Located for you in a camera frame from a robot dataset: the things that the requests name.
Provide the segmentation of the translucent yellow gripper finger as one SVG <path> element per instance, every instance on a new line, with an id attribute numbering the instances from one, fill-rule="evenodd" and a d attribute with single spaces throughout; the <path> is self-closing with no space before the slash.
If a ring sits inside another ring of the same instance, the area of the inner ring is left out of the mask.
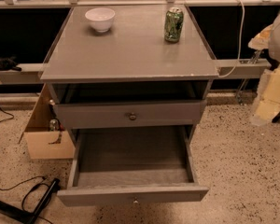
<path id="1" fill-rule="evenodd" d="M 267 49 L 269 57 L 278 61 L 273 71 L 266 69 L 260 77 L 252 108 L 250 122 L 262 126 L 273 121 L 280 113 L 280 28 L 269 25 L 252 38 L 248 46 L 251 49 Z"/>

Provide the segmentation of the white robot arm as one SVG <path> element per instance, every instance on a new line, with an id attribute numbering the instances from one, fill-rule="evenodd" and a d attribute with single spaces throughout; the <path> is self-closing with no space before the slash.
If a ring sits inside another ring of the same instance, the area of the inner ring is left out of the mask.
<path id="1" fill-rule="evenodd" d="M 250 121 L 262 126 L 280 113 L 280 13 L 271 25 L 249 41 L 248 46 L 255 50 L 267 49 L 269 57 L 279 62 L 273 71 L 266 69 L 261 75 L 257 97 L 252 104 Z"/>

